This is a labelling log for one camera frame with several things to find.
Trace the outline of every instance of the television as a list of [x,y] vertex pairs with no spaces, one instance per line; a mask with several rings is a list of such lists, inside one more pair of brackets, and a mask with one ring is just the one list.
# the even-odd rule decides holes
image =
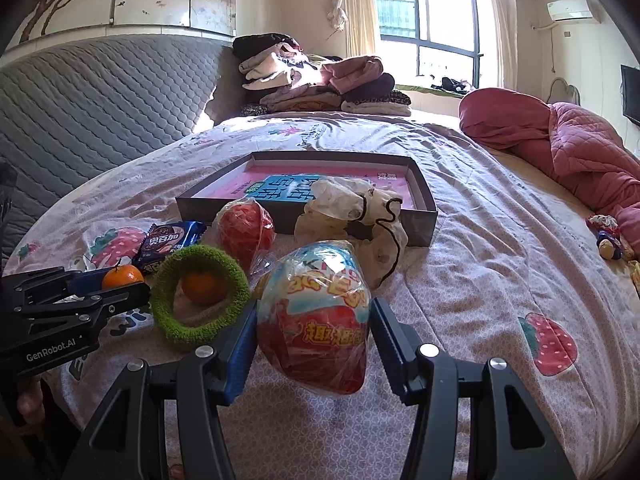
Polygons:
[[640,70],[622,65],[622,114],[640,126]]

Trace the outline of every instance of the air conditioner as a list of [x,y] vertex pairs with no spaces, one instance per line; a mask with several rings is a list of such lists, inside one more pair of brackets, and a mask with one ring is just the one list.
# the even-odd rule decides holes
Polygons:
[[599,23],[588,0],[558,0],[546,4],[549,15],[555,22]]

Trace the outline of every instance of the window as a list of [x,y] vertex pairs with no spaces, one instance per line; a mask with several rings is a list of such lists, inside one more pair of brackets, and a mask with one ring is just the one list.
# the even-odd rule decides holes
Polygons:
[[376,0],[380,57],[402,82],[426,76],[480,81],[480,33],[476,0]]

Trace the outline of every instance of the tangerine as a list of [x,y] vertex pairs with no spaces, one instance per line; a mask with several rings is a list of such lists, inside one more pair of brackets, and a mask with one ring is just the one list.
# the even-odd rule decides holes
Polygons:
[[130,285],[131,283],[144,282],[142,273],[133,265],[115,266],[107,272],[102,279],[102,288]]
[[209,306],[226,298],[229,285],[224,278],[203,270],[188,272],[180,279],[182,291],[197,306]]

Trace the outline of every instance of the blue snack wrapper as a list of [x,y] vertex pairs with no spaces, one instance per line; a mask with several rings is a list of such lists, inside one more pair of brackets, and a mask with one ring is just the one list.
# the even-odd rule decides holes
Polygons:
[[142,274],[152,274],[160,268],[162,261],[180,248],[197,244],[207,226],[202,222],[174,222],[153,224],[149,229],[133,264]]

